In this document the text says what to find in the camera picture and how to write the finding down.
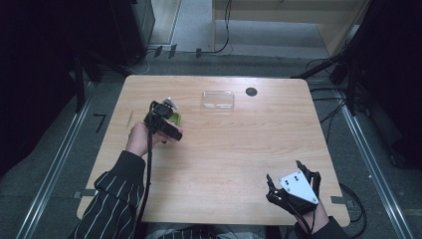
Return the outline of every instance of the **black glove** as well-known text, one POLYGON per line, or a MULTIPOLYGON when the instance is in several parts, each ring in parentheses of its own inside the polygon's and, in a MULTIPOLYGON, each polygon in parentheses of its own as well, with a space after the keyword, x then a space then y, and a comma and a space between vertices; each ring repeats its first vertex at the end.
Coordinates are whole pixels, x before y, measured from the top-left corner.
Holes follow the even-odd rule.
MULTIPOLYGON (((319 184, 320 184, 320 175, 319 172, 309 171, 303 164, 299 161, 296 161, 298 168, 304 173, 305 178, 311 184, 313 180, 313 191, 317 198, 319 198, 319 184)), ((267 184, 269 187, 269 192, 267 194, 267 199, 269 202, 276 204, 283 209, 287 210, 289 213, 296 215, 304 215, 308 212, 312 212, 317 207, 315 204, 305 201, 301 198, 289 194, 285 188, 278 189, 274 185, 273 179, 270 175, 267 174, 267 184)))

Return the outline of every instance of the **aluminum rail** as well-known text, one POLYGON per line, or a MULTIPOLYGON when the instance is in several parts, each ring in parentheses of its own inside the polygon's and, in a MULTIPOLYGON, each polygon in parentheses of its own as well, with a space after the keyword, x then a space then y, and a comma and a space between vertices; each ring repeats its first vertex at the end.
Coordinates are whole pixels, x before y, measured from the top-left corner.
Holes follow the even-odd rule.
MULTIPOLYGON (((345 98, 343 92, 336 91, 336 93, 339 97, 345 98)), ((382 170, 378 166, 376 158, 360 128, 357 118, 354 117, 347 108, 342 108, 342 112, 398 238, 413 239, 414 236, 403 215, 403 211, 391 191, 382 170)))
POLYGON ((44 181, 37 192, 37 195, 34 197, 30 205, 28 214, 16 238, 32 238, 35 228, 37 227, 41 215, 43 214, 47 202, 50 198, 50 195, 53 192, 54 186, 56 185, 60 173, 62 172, 63 166, 65 165, 66 159, 75 141, 76 135, 78 134, 81 124, 85 119, 88 108, 91 104, 91 99, 93 97, 95 88, 96 85, 89 82, 86 92, 86 103, 84 104, 80 112, 78 114, 75 114, 74 119, 72 120, 72 123, 52 162, 52 165, 50 166, 50 169, 47 172, 46 177, 44 178, 44 181))

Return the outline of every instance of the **transparent box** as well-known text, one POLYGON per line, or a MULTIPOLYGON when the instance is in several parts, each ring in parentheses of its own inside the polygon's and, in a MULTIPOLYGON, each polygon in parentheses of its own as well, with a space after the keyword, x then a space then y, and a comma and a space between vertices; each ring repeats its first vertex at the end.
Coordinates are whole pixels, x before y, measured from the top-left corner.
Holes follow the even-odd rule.
POLYGON ((202 94, 201 109, 206 112, 232 112, 235 95, 229 91, 205 91, 202 94))

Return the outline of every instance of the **gray carpet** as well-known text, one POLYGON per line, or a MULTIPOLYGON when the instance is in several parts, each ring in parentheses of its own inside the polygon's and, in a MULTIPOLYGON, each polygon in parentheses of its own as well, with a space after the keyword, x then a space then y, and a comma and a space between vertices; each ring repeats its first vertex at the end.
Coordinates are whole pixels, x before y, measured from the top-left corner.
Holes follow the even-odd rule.
MULTIPOLYGON (((176 54, 169 59, 167 53, 157 58, 148 57, 150 75, 197 75, 197 76, 256 76, 285 78, 302 73, 310 59, 285 59, 273 57, 247 56, 211 56, 203 55, 196 59, 194 54, 176 54)), ((131 69, 145 72, 146 61, 142 61, 131 69)), ((320 84, 327 73, 309 79, 310 88, 327 87, 320 84)), ((97 153, 100 149, 106 127, 117 101, 124 78, 113 71, 105 69, 105 78, 97 84, 87 116, 77 135, 66 164, 47 203, 44 213, 36 227, 33 238, 66 238, 78 223, 76 211, 79 199, 73 198, 75 191, 83 189, 91 173, 97 153), (100 118, 94 114, 106 115, 105 123, 96 132, 100 118)), ((333 91, 313 92, 314 99, 333 97, 333 91)), ((337 106, 337 101, 315 102, 320 119, 327 116, 337 106)), ((62 111, 54 124, 46 132, 33 153, 10 170, 0 181, 0 238, 14 238, 22 225, 32 198, 37 193, 47 173, 55 153, 74 116, 76 101, 70 102, 62 111)), ((379 138, 371 120, 358 115, 367 138, 379 155, 379 163, 388 174, 389 182, 404 209, 421 208, 421 192, 417 190, 417 182, 421 180, 418 170, 402 170, 391 165, 388 152, 379 138)), ((322 125, 327 135, 328 120, 322 125)), ((396 238, 382 201, 373 186, 369 173, 362 161, 356 143, 349 131, 342 113, 332 120, 328 149, 332 157, 339 182, 351 188, 361 199, 367 211, 368 223, 363 238, 396 238)), ((358 215, 358 208, 349 208, 351 218, 358 215)), ((422 238, 420 214, 408 216, 416 238, 422 238)), ((354 234, 361 227, 353 223, 345 230, 354 234)))

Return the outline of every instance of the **human hand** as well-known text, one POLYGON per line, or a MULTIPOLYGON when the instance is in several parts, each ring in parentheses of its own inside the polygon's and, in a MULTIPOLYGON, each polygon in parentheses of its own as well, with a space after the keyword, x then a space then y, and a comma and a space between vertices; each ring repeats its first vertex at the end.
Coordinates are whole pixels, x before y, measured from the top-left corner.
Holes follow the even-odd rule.
POLYGON ((291 194, 288 181, 286 180, 285 187, 278 189, 273 182, 273 179, 270 177, 269 174, 267 174, 267 184, 269 187, 269 192, 267 193, 267 199, 269 202, 276 204, 283 209, 289 211, 289 213, 295 215, 300 214, 304 215, 308 212, 314 211, 316 204, 317 204, 317 198, 319 196, 319 183, 320 183, 320 175, 319 172, 312 172, 309 169, 307 169, 303 164, 301 164, 299 161, 297 161, 298 168, 301 170, 302 177, 305 177, 305 180, 307 181, 306 184, 312 184, 312 191, 315 194, 314 202, 311 203, 309 201, 306 201, 304 199, 301 199, 297 196, 294 196, 291 194))
MULTIPOLYGON (((172 125, 180 132, 183 132, 181 127, 175 125, 174 123, 172 123, 172 125)), ((152 135, 152 147, 161 141, 176 142, 177 140, 167 136, 161 131, 158 131, 152 135)), ((145 123, 137 122, 131 129, 125 150, 138 156, 144 156, 148 153, 148 128, 146 127, 145 123)))

